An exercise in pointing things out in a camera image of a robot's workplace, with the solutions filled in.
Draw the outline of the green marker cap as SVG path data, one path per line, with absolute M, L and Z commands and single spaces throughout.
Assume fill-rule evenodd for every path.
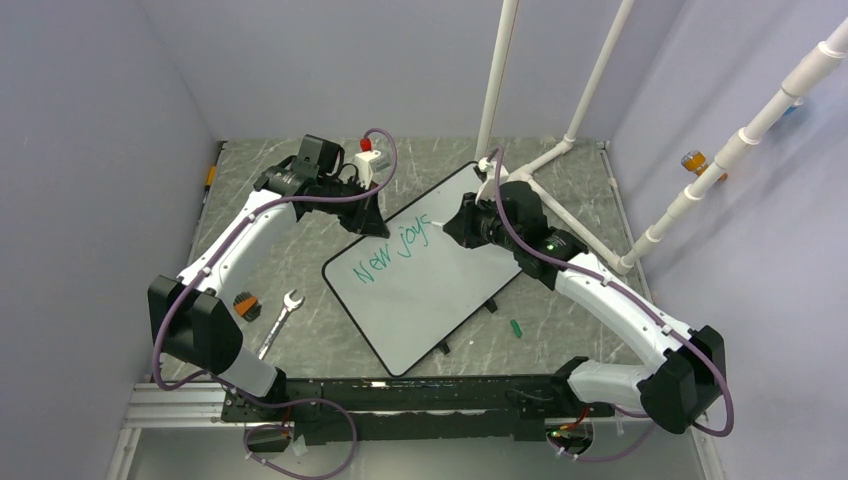
M 523 337 L 523 332 L 522 332 L 522 330 L 521 330 L 521 327 L 520 327 L 519 323 L 518 323 L 515 319 L 512 319 L 512 320 L 509 322 L 509 324 L 510 324 L 510 326 L 511 326 L 511 329 L 512 329 L 512 331 L 513 331 L 514 335 L 515 335 L 517 338 L 522 338 L 522 337 Z

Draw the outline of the white whiteboard black frame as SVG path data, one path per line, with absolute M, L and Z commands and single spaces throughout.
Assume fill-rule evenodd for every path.
M 410 371 L 504 288 L 520 269 L 494 245 L 465 249 L 445 222 L 482 182 L 469 162 L 387 221 L 390 237 L 363 237 L 331 257 L 322 276 L 392 377 Z

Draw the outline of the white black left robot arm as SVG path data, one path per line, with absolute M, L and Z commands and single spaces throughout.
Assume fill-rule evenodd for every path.
M 151 363 L 158 387 L 171 391 L 184 384 L 164 380 L 161 357 L 167 354 L 248 398 L 248 407 L 261 419 L 285 411 L 286 374 L 245 346 L 233 302 L 270 248 L 308 213 L 332 215 L 353 234 L 389 237 L 378 194 L 394 177 L 399 155 L 385 130 L 379 133 L 389 151 L 373 149 L 375 132 L 365 132 L 352 160 L 346 160 L 340 144 L 304 136 L 296 154 L 259 175 L 245 205 L 198 259 L 174 278 L 158 276 L 151 282 Z

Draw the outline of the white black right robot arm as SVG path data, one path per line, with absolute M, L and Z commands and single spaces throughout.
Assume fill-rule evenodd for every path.
M 491 200 L 464 194 L 442 229 L 467 249 L 509 251 L 522 273 L 589 311 L 637 354 L 636 366 L 587 357 L 566 362 L 553 374 L 550 391 L 560 413 L 604 403 L 681 434 L 726 397 L 721 334 L 710 326 L 689 327 L 623 284 L 576 236 L 549 225 L 541 199 L 526 183 L 505 183 Z

